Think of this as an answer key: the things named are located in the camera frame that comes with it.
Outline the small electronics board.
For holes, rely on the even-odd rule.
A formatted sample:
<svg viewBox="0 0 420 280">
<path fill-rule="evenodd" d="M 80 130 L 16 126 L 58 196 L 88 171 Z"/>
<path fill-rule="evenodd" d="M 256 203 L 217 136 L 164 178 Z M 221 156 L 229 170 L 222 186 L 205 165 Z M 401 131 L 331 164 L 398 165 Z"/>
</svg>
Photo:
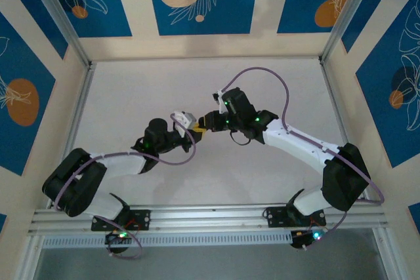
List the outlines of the small electronics board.
<svg viewBox="0 0 420 280">
<path fill-rule="evenodd" d="M 105 236 L 104 244 L 110 254 L 122 254 L 131 244 L 131 238 L 125 232 L 112 231 Z"/>
<path fill-rule="evenodd" d="M 325 235 L 323 230 L 296 230 L 291 232 L 291 246 L 297 250 L 307 251 L 315 242 Z"/>
</svg>

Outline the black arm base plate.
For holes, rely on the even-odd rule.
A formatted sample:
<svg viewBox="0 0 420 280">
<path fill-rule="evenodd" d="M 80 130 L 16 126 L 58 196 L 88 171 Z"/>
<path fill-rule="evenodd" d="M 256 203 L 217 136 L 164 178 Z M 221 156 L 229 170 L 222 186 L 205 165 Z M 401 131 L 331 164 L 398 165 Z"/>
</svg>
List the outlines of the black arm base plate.
<svg viewBox="0 0 420 280">
<path fill-rule="evenodd" d="M 262 213 L 269 228 L 309 228 L 310 226 L 325 226 L 326 217 L 323 210 L 305 216 L 294 206 L 267 207 Z"/>
<path fill-rule="evenodd" d="M 127 231 L 148 231 L 150 226 L 150 214 L 148 209 L 140 210 L 123 210 L 114 220 L 113 223 L 125 228 Z M 113 231 L 117 228 L 95 216 L 92 219 L 92 231 Z"/>
</svg>

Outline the aluminium frame post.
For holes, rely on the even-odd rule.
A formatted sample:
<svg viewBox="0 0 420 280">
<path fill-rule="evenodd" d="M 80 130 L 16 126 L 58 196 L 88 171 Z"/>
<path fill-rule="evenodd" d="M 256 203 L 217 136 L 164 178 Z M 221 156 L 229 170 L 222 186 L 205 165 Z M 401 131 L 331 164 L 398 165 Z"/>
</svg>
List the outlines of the aluminium frame post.
<svg viewBox="0 0 420 280">
<path fill-rule="evenodd" d="M 406 280 L 406 271 L 389 228 L 373 228 L 372 232 L 388 280 Z"/>
<path fill-rule="evenodd" d="M 13 280 L 33 280 L 45 237 L 27 236 L 20 254 Z"/>
<path fill-rule="evenodd" d="M 325 66 L 328 61 L 331 53 L 333 52 L 335 46 L 341 40 L 345 30 L 348 28 L 351 20 L 353 19 L 358 7 L 362 0 L 347 0 L 335 25 L 332 28 L 332 31 L 328 37 L 327 43 L 325 44 L 321 55 L 319 56 L 319 61 L 321 66 Z"/>
<path fill-rule="evenodd" d="M 67 43 L 73 48 L 75 54 L 79 61 L 86 67 L 87 70 L 90 69 L 91 60 L 87 56 L 84 48 L 81 45 L 79 37 L 74 30 L 67 14 L 65 13 L 62 5 L 59 0 L 41 0 L 45 8 L 48 10 L 51 18 L 54 20 L 57 28 L 60 30 L 61 34 L 64 36 Z"/>
</svg>

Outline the wide aluminium mounting rail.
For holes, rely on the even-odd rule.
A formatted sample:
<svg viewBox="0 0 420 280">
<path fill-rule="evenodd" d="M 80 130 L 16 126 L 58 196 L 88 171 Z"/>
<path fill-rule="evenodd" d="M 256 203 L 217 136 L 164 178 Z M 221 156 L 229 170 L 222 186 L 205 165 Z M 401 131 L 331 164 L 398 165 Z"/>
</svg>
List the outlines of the wide aluminium mounting rail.
<svg viewBox="0 0 420 280">
<path fill-rule="evenodd" d="M 151 211 L 145 220 L 149 233 L 266 231 L 268 221 L 263 211 L 268 205 L 219 206 L 145 206 Z M 74 218 L 52 209 L 36 210 L 28 235 L 64 235 L 91 233 L 92 217 L 81 214 Z M 386 228 L 387 217 L 379 205 L 354 205 L 339 226 L 351 228 Z"/>
</svg>

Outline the aluminium side rail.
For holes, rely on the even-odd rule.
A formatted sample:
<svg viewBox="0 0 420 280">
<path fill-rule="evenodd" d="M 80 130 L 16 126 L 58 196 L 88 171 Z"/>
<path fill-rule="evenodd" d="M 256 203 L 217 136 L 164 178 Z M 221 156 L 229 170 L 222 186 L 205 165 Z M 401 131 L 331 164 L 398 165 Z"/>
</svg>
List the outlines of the aluminium side rail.
<svg viewBox="0 0 420 280">
<path fill-rule="evenodd" d="M 335 92 L 334 92 L 333 87 L 331 85 L 331 80 L 330 80 L 330 78 L 327 74 L 327 71 L 326 71 L 325 67 L 323 66 L 323 64 L 321 62 L 320 62 L 320 67 L 321 67 L 321 71 L 322 71 L 322 74 L 323 74 L 323 77 L 324 77 L 325 85 L 326 85 L 328 93 L 329 93 L 329 98 L 330 98 L 331 104 L 333 106 L 333 110 L 334 110 L 334 113 L 335 113 L 337 124 L 339 126 L 341 138 L 342 138 L 342 140 L 344 142 L 344 145 L 345 145 L 345 144 L 348 143 L 348 136 L 347 136 L 347 132 L 345 130 L 343 118 L 342 118 L 342 115 L 341 115 L 341 112 L 340 112 L 338 98 L 335 95 Z M 343 166 L 345 168 L 345 170 L 347 170 L 346 167 L 348 167 L 348 165 L 342 159 L 340 159 L 340 158 L 344 158 L 344 157 L 341 156 L 339 153 L 337 153 L 337 155 L 339 156 L 339 158 L 334 157 L 333 159 L 337 160 L 337 162 L 339 162 L 339 164 L 341 166 Z M 368 201 L 368 199 L 366 199 L 365 192 L 362 192 L 361 196 L 358 198 L 356 203 L 370 203 L 370 201 Z"/>
<path fill-rule="evenodd" d="M 77 102 L 75 105 L 75 109 L 73 111 L 72 114 L 72 120 L 70 123 L 70 129 L 68 131 L 67 134 L 67 138 L 64 144 L 64 149 L 63 152 L 58 160 L 58 165 L 61 164 L 61 162 L 63 162 L 63 160 L 68 156 L 68 154 L 71 152 L 71 150 L 74 147 L 75 144 L 75 140 L 77 137 L 77 133 L 79 130 L 79 125 L 81 122 L 81 118 L 83 116 L 83 112 L 85 109 L 85 104 L 87 102 L 88 96 L 89 96 L 89 91 L 91 88 L 91 84 L 93 82 L 93 78 L 95 75 L 95 69 L 96 69 L 96 64 L 95 63 L 91 63 L 91 65 L 89 66 L 89 69 L 87 70 L 84 78 L 83 78 L 83 82 L 82 82 L 82 86 L 81 86 L 81 90 L 78 94 L 78 98 L 77 98 Z"/>
</svg>

